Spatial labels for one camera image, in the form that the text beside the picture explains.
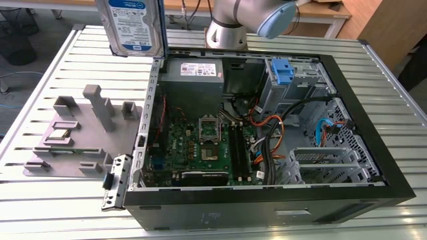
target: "aluminum workbench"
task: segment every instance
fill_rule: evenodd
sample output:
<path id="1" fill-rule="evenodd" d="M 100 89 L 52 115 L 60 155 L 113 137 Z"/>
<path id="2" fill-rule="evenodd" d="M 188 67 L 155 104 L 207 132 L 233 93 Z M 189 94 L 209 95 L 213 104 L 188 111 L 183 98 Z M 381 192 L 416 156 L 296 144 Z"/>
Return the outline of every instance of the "aluminum workbench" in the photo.
<path id="1" fill-rule="evenodd" d="M 173 47 L 204 47 L 203 31 L 169 30 Z M 427 117 L 368 45 L 359 41 L 247 37 L 249 50 L 332 55 L 409 182 L 416 198 L 327 225 L 145 232 L 127 211 L 101 212 L 99 179 L 28 177 L 22 164 L 54 115 L 60 95 L 77 103 L 87 84 L 112 104 L 144 106 L 152 59 L 115 57 L 101 26 L 73 30 L 0 144 L 0 233 L 28 239 L 427 239 Z"/>

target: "hard drive label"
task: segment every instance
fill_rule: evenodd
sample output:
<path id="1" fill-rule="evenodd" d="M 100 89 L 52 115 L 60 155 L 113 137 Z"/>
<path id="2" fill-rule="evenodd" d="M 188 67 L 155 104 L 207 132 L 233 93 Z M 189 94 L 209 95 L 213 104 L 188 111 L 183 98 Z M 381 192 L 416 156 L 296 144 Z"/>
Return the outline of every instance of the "hard drive label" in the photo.
<path id="1" fill-rule="evenodd" d="M 109 0 L 108 4 L 120 44 L 128 50 L 148 51 L 152 48 L 152 36 L 144 23 L 145 4 L 129 0 Z"/>

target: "red wire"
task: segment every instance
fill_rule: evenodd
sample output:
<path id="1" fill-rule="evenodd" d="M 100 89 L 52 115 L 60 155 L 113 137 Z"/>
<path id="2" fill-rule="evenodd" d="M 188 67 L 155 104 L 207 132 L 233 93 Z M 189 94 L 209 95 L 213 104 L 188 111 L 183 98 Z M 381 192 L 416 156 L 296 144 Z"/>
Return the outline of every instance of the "red wire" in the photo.
<path id="1" fill-rule="evenodd" d="M 167 96 L 163 96 L 163 113 L 161 113 L 159 129 L 157 129 L 157 133 L 155 135 L 155 139 L 153 139 L 152 145 L 155 145 L 155 143 L 157 142 L 157 139 L 159 139 L 160 129 L 161 129 L 161 126 L 163 126 L 163 121 L 165 119 L 165 112 L 167 112 Z"/>
<path id="2" fill-rule="evenodd" d="M 344 121 L 336 121 L 336 122 L 333 122 L 333 125 L 344 124 L 344 123 L 345 123 Z M 327 140 L 327 131 L 323 129 L 320 147 L 327 144 L 325 140 Z"/>

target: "connector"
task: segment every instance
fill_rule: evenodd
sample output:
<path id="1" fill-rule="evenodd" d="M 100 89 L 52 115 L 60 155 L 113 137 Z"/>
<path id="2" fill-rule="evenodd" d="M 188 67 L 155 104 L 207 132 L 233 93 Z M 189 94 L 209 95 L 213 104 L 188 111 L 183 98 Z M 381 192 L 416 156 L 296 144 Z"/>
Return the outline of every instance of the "connector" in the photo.
<path id="1" fill-rule="evenodd" d="M 349 119 L 344 119 L 344 124 L 343 124 L 343 126 L 344 126 L 345 128 L 353 129 L 355 125 L 356 125 L 356 124 L 355 124 L 353 121 L 351 121 Z"/>
<path id="2" fill-rule="evenodd" d="M 336 134 L 339 134 L 341 128 L 333 124 L 332 126 L 324 125 L 324 126 L 323 126 L 323 130 L 324 130 L 328 134 L 336 135 Z"/>

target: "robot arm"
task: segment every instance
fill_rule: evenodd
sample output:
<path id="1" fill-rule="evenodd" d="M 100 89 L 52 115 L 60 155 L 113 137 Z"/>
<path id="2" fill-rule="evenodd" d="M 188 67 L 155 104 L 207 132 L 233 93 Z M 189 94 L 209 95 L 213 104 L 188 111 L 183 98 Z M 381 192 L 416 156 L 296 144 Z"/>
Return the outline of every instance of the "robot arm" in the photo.
<path id="1" fill-rule="evenodd" d="M 217 0 L 205 42 L 213 49 L 239 50 L 247 46 L 247 29 L 273 39 L 287 29 L 296 9 L 285 0 Z"/>

